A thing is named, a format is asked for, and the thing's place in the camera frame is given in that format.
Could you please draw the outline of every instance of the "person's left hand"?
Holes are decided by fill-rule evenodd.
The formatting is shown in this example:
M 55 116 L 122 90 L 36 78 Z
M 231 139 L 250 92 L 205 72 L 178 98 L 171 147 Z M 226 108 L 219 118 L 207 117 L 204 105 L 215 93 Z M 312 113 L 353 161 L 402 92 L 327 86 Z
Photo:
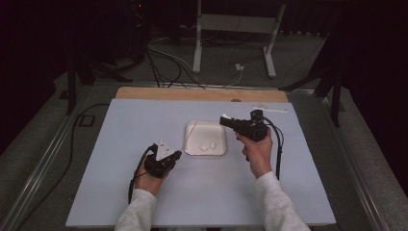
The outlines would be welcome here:
M 145 161 L 146 159 L 144 158 L 143 163 L 141 163 L 140 165 L 139 172 L 137 173 L 137 176 L 140 176 L 135 180 L 135 189 L 145 190 L 156 196 L 159 193 L 160 187 L 162 186 L 168 174 L 166 174 L 163 178 L 157 178 L 150 175 L 149 173 L 146 173 L 147 171 L 146 169 L 144 169 Z

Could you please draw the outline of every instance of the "person's right hand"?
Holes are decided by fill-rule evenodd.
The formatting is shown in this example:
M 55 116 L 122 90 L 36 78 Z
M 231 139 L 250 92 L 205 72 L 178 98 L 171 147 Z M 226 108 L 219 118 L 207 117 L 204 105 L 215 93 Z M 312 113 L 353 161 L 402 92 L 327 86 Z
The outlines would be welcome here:
M 236 133 L 238 140 L 244 144 L 243 155 L 248 157 L 252 173 L 258 179 L 265 173 L 272 171 L 270 166 L 270 153 L 272 150 L 272 138 L 270 129 L 267 136 L 258 142 L 255 142 L 239 133 Z

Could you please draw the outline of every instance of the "table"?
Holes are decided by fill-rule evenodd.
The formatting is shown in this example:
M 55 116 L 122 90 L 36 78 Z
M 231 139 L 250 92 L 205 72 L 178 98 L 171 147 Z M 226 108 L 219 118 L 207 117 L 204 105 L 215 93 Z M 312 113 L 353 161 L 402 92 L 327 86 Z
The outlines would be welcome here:
M 177 149 L 184 141 L 185 126 L 190 120 L 218 120 L 222 112 L 248 119 L 254 105 L 288 111 L 265 112 L 285 135 L 282 187 L 308 224 L 335 223 L 294 109 L 284 92 L 121 88 L 106 115 L 66 225 L 114 226 L 127 206 L 128 184 L 147 146 L 164 139 Z M 154 226 L 262 225 L 262 211 L 251 187 L 255 178 L 241 154 L 242 145 L 231 129 L 226 129 L 226 137 L 227 153 L 222 156 L 182 155 L 158 195 Z M 272 149 L 272 167 L 275 148 L 276 145 Z
M 192 65 L 192 71 L 194 73 L 199 73 L 201 67 L 201 30 L 217 30 L 270 34 L 269 44 L 263 48 L 264 57 L 267 65 L 268 77 L 276 77 L 276 71 L 270 52 L 272 51 L 273 44 L 278 34 L 282 15 L 286 7 L 285 4 L 280 4 L 276 17 L 255 17 L 202 13 L 201 0 L 197 1 L 196 42 Z

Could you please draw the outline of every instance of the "white sleeve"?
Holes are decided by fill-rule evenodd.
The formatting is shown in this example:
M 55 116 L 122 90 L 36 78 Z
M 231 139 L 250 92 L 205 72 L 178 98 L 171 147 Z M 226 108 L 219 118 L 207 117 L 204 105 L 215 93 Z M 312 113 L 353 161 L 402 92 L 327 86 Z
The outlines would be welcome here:
M 134 189 L 132 202 L 120 216 L 115 230 L 150 231 L 156 204 L 157 199 L 152 193 L 140 189 Z
M 272 171 L 259 177 L 254 189 L 264 209 L 267 231 L 310 230 Z

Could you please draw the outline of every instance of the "power cord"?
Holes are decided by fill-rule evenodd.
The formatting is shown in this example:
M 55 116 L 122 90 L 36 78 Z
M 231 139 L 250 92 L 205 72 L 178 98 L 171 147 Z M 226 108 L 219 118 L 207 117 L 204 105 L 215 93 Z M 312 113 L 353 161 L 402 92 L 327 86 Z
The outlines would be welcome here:
M 152 58 L 150 57 L 150 54 L 149 54 L 148 52 L 146 52 L 146 55 L 147 55 L 147 57 L 149 58 L 150 66 L 151 66 L 151 68 L 152 68 L 153 75 L 154 75 L 154 79 L 156 80 L 157 87 L 159 88 L 159 87 L 160 87 L 160 83 L 159 83 L 159 77 L 157 76 L 157 73 L 156 73 L 156 69 L 157 69 L 157 68 L 155 68 L 155 65 L 154 65 L 154 63 L 153 63 L 153 60 L 152 60 Z
M 130 202 L 131 202 L 131 200 L 132 200 L 133 188 L 135 187 L 135 181 L 136 181 L 136 179 L 139 178 L 139 177 L 141 177 L 141 176 L 143 176 L 144 174 L 147 173 L 147 172 L 144 172 L 144 173 L 141 173 L 141 174 L 138 175 L 138 172 L 139 172 L 139 170 L 140 170 L 141 164 L 143 163 L 144 159 L 146 158 L 147 153 L 148 153 L 149 151 L 152 151 L 152 149 L 153 149 L 153 145 L 149 146 L 149 147 L 146 149 L 146 151 L 144 151 L 143 155 L 141 155 L 141 158 L 140 158 L 138 167 L 136 167 L 136 170 L 135 170 L 135 172 L 134 172 L 133 178 L 132 178 L 132 180 L 130 181 L 130 184 L 129 184 L 129 192 L 128 192 L 128 202 L 129 202 L 129 204 L 130 204 Z
M 159 50 L 155 49 L 153 46 L 151 46 L 150 44 L 147 44 L 147 46 L 148 46 L 148 49 L 147 49 L 147 50 L 148 50 L 149 52 L 154 52 L 154 53 L 156 53 L 156 54 L 159 54 L 159 55 L 162 55 L 162 56 L 171 58 L 171 60 L 172 60 L 173 62 L 175 62 L 175 63 L 177 63 L 177 64 L 180 65 L 180 67 L 186 72 L 186 74 L 189 76 L 189 78 L 190 78 L 195 84 L 197 84 L 197 85 L 198 85 L 199 87 L 201 87 L 202 89 L 205 89 L 205 87 L 204 87 L 205 84 L 202 83 L 201 81 L 199 81 L 199 80 L 197 79 L 197 77 L 195 76 L 194 73 L 192 74 L 192 76 L 193 76 L 194 78 L 191 77 L 191 75 L 189 74 L 189 72 L 192 72 L 192 67 L 191 67 L 186 61 L 184 61 L 183 59 L 181 59 L 181 58 L 179 58 L 179 57 L 176 57 L 176 56 L 173 56 L 173 55 L 169 55 L 169 54 L 167 54 L 167 53 L 165 53 L 165 52 L 159 51 Z M 185 68 L 182 64 L 180 64 L 178 61 L 176 61 L 176 60 L 179 60 L 179 61 L 181 61 L 182 63 L 184 63 L 186 66 L 188 66 L 189 69 L 190 69 L 190 71 L 187 71 L 186 68 Z
M 283 136 L 282 131 L 276 127 L 272 121 L 270 121 L 267 117 L 264 117 L 264 120 L 267 121 L 267 125 L 269 125 L 270 127 L 272 127 L 273 131 L 276 134 L 276 139 L 278 142 L 278 150 L 277 150 L 277 155 L 276 155 L 276 170 L 275 170 L 275 174 L 276 174 L 276 178 L 279 180 L 279 173 L 280 173 L 280 163 L 281 163 L 281 158 L 282 158 L 282 148 L 283 148 L 283 144 L 285 141 L 285 138 Z
M 74 132 L 75 132 L 75 127 L 76 124 L 78 123 L 79 119 L 90 109 L 95 108 L 95 107 L 100 107 L 100 106 L 109 106 L 109 104 L 95 104 L 93 106 L 90 106 L 83 110 L 79 115 L 77 115 L 74 124 L 72 125 L 72 130 L 71 130 L 71 142 L 69 146 L 69 161 L 68 164 L 66 165 L 66 168 L 63 172 L 63 174 L 60 176 L 60 178 L 57 180 L 57 182 L 54 184 L 54 186 L 51 188 L 51 190 L 42 198 L 42 200 L 37 203 L 36 206 L 33 207 L 33 209 L 27 214 L 26 218 L 20 222 L 16 230 L 21 230 L 21 228 L 24 226 L 24 224 L 30 219 L 30 217 L 33 215 L 33 213 L 41 206 L 41 204 L 48 198 L 48 196 L 59 186 L 59 184 L 63 181 L 64 177 L 69 171 L 69 168 L 71 167 L 72 164 L 72 159 L 73 159 L 73 146 L 74 146 Z
M 163 78 L 163 79 L 168 80 L 168 81 L 170 82 L 170 83 L 168 84 L 168 86 L 167 86 L 168 88 L 170 88 L 171 85 L 173 85 L 174 83 L 179 83 L 179 84 L 182 85 L 184 88 L 186 87 L 182 82 L 178 81 L 178 79 L 181 77 L 181 74 L 182 74 L 182 67 L 181 67 L 181 65 L 180 65 L 179 63 L 177 63 L 177 62 L 176 62 L 174 59 L 172 59 L 171 57 L 168 57 L 168 56 L 165 56 L 165 55 L 162 55 L 162 54 L 158 54 L 158 53 L 154 53 L 154 52 L 151 52 L 150 50 L 148 50 L 147 52 L 148 52 L 148 55 L 149 55 L 149 56 L 151 55 L 151 56 L 156 56 L 156 57 L 163 58 L 163 59 L 168 59 L 168 60 L 170 60 L 170 61 L 173 61 L 173 62 L 177 65 L 177 67 L 178 67 L 177 77 L 175 77 L 173 80 L 170 80 L 170 79 L 166 78 L 163 74 L 160 73 L 159 69 L 154 65 L 153 62 L 148 63 L 148 64 L 152 65 L 152 67 L 158 72 L 158 74 L 159 74 L 159 76 L 160 76 L 161 79 Z

